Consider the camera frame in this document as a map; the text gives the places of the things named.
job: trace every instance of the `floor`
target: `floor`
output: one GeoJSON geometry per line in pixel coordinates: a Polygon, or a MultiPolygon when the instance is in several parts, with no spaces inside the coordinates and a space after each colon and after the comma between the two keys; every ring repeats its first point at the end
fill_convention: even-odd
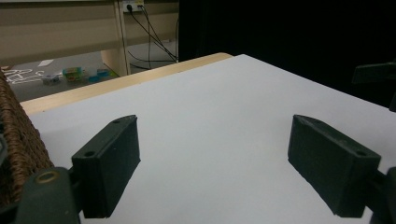
{"type": "MultiPolygon", "coordinates": [[[[175,63],[175,58],[169,53],[177,56],[177,42],[176,40],[163,41],[161,48],[153,43],[134,45],[128,47],[128,52],[131,65],[130,76],[132,76],[138,72],[175,63]]],[[[13,65],[10,70],[5,71],[8,83],[19,102],[118,78],[118,76],[106,76],[100,77],[98,81],[90,81],[89,76],[85,75],[81,81],[70,82],[62,76],[64,68],[81,67],[85,71],[90,68],[107,68],[102,63],[100,51],[53,59],[50,64],[44,66],[39,66],[40,63],[42,61],[13,65]],[[59,82],[52,85],[45,84],[42,77],[46,75],[56,75],[59,82]]]]}

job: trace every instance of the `brown woven basket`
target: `brown woven basket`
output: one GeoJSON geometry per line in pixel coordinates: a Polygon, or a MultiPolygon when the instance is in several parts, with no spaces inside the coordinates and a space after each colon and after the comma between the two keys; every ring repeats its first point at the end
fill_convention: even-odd
{"type": "Polygon", "coordinates": [[[7,157],[0,167],[0,208],[21,198],[25,180],[53,167],[39,131],[26,115],[0,70],[0,121],[3,122],[7,157]]]}

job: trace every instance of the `electrical socket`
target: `electrical socket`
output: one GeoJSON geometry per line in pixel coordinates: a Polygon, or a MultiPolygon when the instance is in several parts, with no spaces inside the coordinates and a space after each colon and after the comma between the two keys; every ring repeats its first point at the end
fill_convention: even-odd
{"type": "Polygon", "coordinates": [[[141,11],[142,8],[138,6],[144,6],[145,1],[144,0],[122,0],[122,7],[123,7],[123,12],[129,12],[128,8],[126,6],[131,5],[132,6],[132,11],[141,11]]]}

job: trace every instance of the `table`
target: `table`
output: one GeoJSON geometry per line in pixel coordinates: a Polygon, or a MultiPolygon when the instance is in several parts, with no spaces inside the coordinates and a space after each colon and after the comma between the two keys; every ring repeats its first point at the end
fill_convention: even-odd
{"type": "Polygon", "coordinates": [[[247,55],[208,57],[217,56],[190,70],[157,70],[171,76],[151,71],[149,81],[121,77],[105,90],[65,93],[74,100],[22,103],[66,168],[111,120],[137,115],[142,161],[112,217],[82,222],[369,223],[368,208],[362,218],[334,216],[288,163],[292,116],[320,119],[374,150],[385,173],[395,164],[396,115],[247,55]]]}

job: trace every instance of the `white tabletop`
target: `white tabletop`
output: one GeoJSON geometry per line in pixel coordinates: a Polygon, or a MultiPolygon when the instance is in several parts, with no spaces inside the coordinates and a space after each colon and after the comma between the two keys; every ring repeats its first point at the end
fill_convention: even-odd
{"type": "Polygon", "coordinates": [[[82,223],[369,223],[335,216],[288,162],[292,116],[320,119],[396,165],[396,114],[239,55],[30,116],[57,166],[137,115],[141,162],[113,215],[82,223]]]}

